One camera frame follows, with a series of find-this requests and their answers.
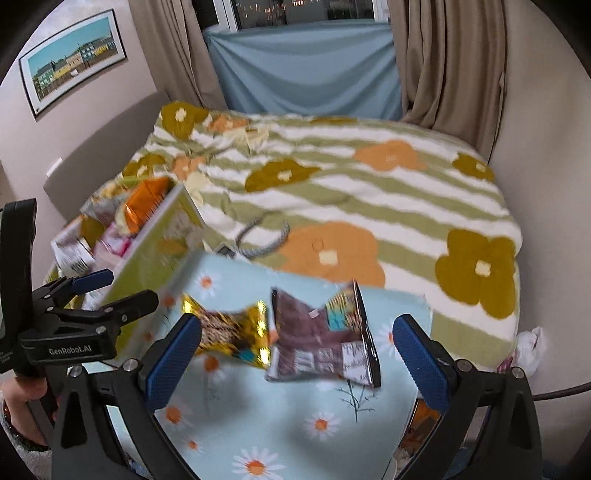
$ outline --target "snack wrapper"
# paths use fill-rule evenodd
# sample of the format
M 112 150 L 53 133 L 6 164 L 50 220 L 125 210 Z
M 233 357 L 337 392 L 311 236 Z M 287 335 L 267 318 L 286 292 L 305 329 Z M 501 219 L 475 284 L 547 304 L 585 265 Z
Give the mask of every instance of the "snack wrapper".
M 324 375 L 381 386 L 378 354 L 357 282 L 320 308 L 278 288 L 272 292 L 272 303 L 277 341 L 271 348 L 267 380 Z
M 115 220 L 117 208 L 128 196 L 128 187 L 115 180 L 109 180 L 85 201 L 80 212 L 107 226 Z
M 88 273 L 94 267 L 95 259 L 90 252 L 91 246 L 82 235 L 84 224 L 85 217 L 78 216 L 51 241 L 60 276 L 77 277 Z
M 142 181 L 120 205 L 115 222 L 121 235 L 136 235 L 146 224 L 171 187 L 169 177 L 157 177 Z
M 121 257 L 125 254 L 131 242 L 132 238 L 120 235 L 117 226 L 112 223 L 93 248 L 92 254 L 95 258 L 95 266 L 92 270 L 108 268 L 113 271 L 121 262 Z
M 258 368 L 269 366 L 267 306 L 263 301 L 240 312 L 206 310 L 187 294 L 181 301 L 183 313 L 191 313 L 201 321 L 203 333 L 197 353 L 213 350 Z

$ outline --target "chip bag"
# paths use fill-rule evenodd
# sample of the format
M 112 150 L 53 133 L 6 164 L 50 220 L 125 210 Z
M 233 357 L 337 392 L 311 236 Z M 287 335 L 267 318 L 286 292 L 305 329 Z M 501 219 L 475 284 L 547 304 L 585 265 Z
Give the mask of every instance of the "chip bag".
M 181 309 L 201 321 L 202 338 L 197 353 L 218 351 L 258 368 L 269 366 L 267 306 L 258 301 L 239 312 L 213 312 L 183 294 Z
M 266 379 L 338 376 L 372 388 L 381 372 L 357 282 L 321 308 L 310 307 L 276 288 L 272 292 L 277 341 Z
M 157 210 L 171 185 L 169 177 L 146 179 L 137 185 L 115 213 L 119 233 L 136 235 Z

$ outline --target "metal screw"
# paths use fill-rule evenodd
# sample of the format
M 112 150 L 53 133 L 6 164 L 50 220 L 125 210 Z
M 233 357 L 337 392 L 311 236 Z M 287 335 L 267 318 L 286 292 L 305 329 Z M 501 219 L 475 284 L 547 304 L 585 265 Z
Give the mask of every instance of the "metal screw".
M 125 370 L 126 372 L 132 372 L 136 368 L 138 368 L 138 365 L 139 362 L 135 358 L 130 358 L 129 360 L 123 362 L 123 370 Z
M 79 377 L 83 370 L 84 369 L 80 365 L 75 365 L 72 367 L 72 370 L 70 370 L 70 376 L 74 378 Z
M 513 367 L 511 369 L 511 373 L 515 378 L 523 378 L 525 377 L 525 372 L 519 367 Z
M 462 372 L 469 372 L 470 370 L 472 370 L 472 364 L 468 360 L 458 360 L 456 362 L 456 365 Z

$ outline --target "floral blanket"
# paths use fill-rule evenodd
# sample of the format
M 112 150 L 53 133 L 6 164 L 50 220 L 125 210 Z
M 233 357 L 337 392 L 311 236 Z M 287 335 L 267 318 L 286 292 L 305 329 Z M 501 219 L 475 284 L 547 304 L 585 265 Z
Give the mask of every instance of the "floral blanket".
M 493 171 L 453 137 L 407 124 L 240 115 L 186 103 L 162 109 L 126 171 L 171 170 L 195 201 L 215 249 L 291 233 L 256 262 L 331 282 L 420 294 L 431 337 L 495 369 L 519 316 L 521 231 Z

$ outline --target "wall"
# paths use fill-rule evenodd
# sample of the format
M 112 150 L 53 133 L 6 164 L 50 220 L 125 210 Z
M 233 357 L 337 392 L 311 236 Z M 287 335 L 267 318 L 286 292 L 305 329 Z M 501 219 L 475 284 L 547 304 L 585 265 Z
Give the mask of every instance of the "wall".
M 591 381 L 591 79 L 529 0 L 505 2 L 508 84 L 491 158 L 521 224 L 521 329 L 548 352 L 534 393 Z M 548 459 L 566 462 L 591 429 L 591 393 L 537 404 Z
M 41 284 L 53 256 L 50 241 L 65 219 L 43 191 L 46 172 L 103 124 L 156 88 L 139 44 L 127 0 L 64 0 L 39 26 L 21 53 L 73 23 L 109 8 L 116 19 L 128 59 L 78 86 L 35 121 L 18 63 L 0 85 L 0 160 L 18 199 L 36 197 L 37 239 L 33 248 L 33 285 Z M 5 190 L 2 173 L 0 187 Z

